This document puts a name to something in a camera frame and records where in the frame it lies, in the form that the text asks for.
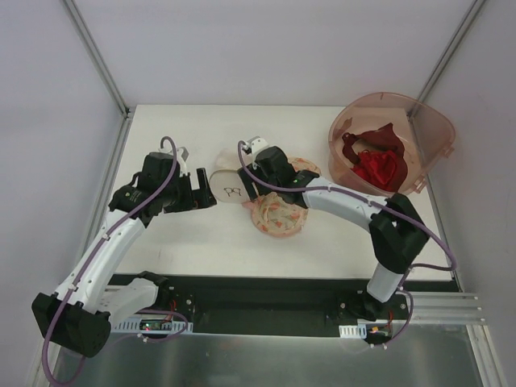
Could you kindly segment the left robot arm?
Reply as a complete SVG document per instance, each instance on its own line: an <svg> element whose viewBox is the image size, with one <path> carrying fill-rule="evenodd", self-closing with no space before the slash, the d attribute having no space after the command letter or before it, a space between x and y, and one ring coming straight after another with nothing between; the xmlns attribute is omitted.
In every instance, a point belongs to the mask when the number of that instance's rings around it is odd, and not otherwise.
<svg viewBox="0 0 516 387"><path fill-rule="evenodd" d="M216 205L204 168L196 171L198 189L192 188L188 156L184 147L176 153L151 152L131 182L114 192L101 229L76 268L53 294L39 293L32 303L46 339L92 358L106 344L111 329L138 311L173 312L169 280L149 271L110 296L104 292L122 258L153 218Z"/></svg>

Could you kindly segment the white mesh laundry bag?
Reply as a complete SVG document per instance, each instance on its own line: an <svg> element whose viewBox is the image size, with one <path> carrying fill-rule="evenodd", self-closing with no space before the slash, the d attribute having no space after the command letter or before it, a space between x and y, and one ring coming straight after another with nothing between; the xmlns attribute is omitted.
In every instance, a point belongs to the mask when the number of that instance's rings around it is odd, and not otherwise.
<svg viewBox="0 0 516 387"><path fill-rule="evenodd" d="M235 151L225 148L216 156L209 184L219 202L240 205L249 201L248 192L238 174L240 168L241 163Z"/></svg>

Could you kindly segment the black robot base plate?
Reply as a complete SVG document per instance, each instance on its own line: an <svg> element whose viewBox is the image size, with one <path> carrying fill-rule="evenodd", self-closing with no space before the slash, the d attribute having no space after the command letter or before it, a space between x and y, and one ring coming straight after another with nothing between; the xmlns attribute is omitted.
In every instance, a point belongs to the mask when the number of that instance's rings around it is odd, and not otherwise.
<svg viewBox="0 0 516 387"><path fill-rule="evenodd" d="M365 279L302 279L169 275L169 309L197 334L336 337L360 320L403 321L408 301L384 305L366 292Z"/></svg>

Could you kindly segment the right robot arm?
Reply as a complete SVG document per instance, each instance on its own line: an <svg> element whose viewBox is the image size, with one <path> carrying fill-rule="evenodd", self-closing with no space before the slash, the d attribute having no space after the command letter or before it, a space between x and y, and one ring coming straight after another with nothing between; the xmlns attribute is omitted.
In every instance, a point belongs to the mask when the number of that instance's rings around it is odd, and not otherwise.
<svg viewBox="0 0 516 387"><path fill-rule="evenodd" d="M388 313L402 278L430 238L409 198L400 193L390 198L365 195L310 170L296 170L277 146L257 148L239 141L237 155L252 158L238 171L251 200L275 193L290 205L332 214L370 234L377 266L363 293L346 307L349 314L368 321Z"/></svg>

